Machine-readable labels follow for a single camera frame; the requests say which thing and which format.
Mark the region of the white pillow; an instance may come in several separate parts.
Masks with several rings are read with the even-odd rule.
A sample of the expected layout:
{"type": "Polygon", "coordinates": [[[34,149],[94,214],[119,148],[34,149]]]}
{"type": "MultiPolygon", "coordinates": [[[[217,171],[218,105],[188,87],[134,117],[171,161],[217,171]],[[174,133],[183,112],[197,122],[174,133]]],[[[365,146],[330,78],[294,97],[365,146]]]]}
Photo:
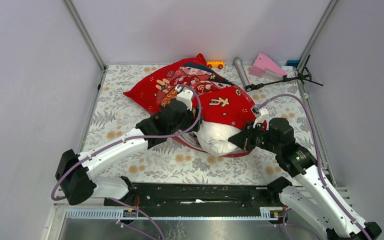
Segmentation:
{"type": "Polygon", "coordinates": [[[200,147],[205,152],[214,156],[227,156],[244,153],[238,146],[228,141],[239,132],[240,130],[234,126],[203,120],[199,131],[195,134],[200,147]]]}

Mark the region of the red cartoon print pillowcase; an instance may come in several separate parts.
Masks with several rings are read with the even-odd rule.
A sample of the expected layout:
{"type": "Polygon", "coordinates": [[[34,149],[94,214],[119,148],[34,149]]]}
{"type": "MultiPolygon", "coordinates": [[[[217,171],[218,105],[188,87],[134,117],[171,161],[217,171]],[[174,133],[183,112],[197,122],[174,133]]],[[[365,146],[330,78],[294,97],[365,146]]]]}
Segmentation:
{"type": "MultiPolygon", "coordinates": [[[[256,117],[251,108],[253,99],[235,83],[207,67],[204,56],[181,59],[144,77],[124,95],[144,108],[149,114],[157,113],[177,95],[177,85],[188,85],[197,92],[202,105],[202,121],[225,124],[239,129],[256,117]]],[[[186,147],[207,153],[197,139],[196,132],[174,137],[186,147]]],[[[236,158],[249,155],[250,151],[221,157],[236,158]]]]}

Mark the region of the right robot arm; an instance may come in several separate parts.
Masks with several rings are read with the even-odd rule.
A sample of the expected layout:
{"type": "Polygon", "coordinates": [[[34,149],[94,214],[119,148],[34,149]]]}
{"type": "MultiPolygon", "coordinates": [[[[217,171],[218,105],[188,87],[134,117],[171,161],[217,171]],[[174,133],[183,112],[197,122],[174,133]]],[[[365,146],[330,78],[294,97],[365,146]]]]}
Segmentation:
{"type": "Polygon", "coordinates": [[[306,220],[322,240],[375,240],[380,226],[361,217],[343,199],[326,175],[318,168],[316,158],[296,143],[294,129],[285,118],[273,118],[268,126],[249,122],[228,141],[242,150],[256,147],[275,154],[282,170],[310,194],[303,196],[284,177],[272,181],[267,201],[273,206],[284,204],[306,220]]]}

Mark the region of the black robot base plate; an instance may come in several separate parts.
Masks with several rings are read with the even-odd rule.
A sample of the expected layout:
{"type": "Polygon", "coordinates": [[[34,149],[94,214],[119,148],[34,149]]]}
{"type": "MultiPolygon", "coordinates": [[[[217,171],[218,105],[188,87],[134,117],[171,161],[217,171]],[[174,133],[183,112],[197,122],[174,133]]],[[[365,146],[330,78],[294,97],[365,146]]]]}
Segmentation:
{"type": "Polygon", "coordinates": [[[129,191],[117,203],[105,199],[106,207],[120,207],[122,203],[146,208],[178,208],[180,206],[227,206],[238,208],[265,208],[271,211],[281,209],[284,204],[279,194],[291,182],[279,177],[268,185],[209,185],[209,184],[174,184],[174,183],[139,183],[133,184],[129,191]]]}

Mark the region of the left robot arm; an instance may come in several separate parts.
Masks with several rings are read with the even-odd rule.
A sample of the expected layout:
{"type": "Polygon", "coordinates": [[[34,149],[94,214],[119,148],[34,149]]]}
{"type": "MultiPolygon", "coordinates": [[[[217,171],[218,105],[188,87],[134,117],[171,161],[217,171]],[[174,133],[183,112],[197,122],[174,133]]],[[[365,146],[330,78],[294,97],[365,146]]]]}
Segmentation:
{"type": "Polygon", "coordinates": [[[54,201],[71,206],[91,198],[113,198],[128,206],[135,200],[134,186],[127,177],[102,177],[103,170],[126,157],[147,151],[169,138],[191,132],[201,121],[202,105],[172,100],[161,111],[141,120],[121,137],[89,151],[65,151],[55,172],[54,201]]]}

